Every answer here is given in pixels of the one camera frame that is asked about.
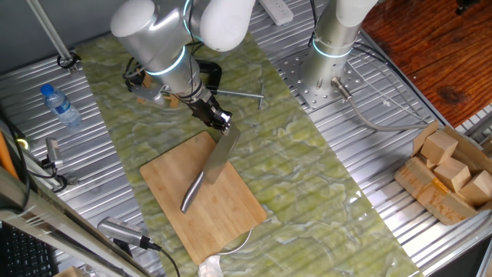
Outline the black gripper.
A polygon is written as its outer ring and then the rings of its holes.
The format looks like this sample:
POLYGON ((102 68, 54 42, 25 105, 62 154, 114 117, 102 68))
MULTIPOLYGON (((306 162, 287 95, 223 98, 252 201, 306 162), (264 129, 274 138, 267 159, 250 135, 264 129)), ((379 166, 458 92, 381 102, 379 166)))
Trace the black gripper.
POLYGON ((222 135, 228 135, 231 129, 232 113, 224 110, 212 95, 208 99, 202 98, 188 105, 192 115, 214 129, 220 129, 222 135))

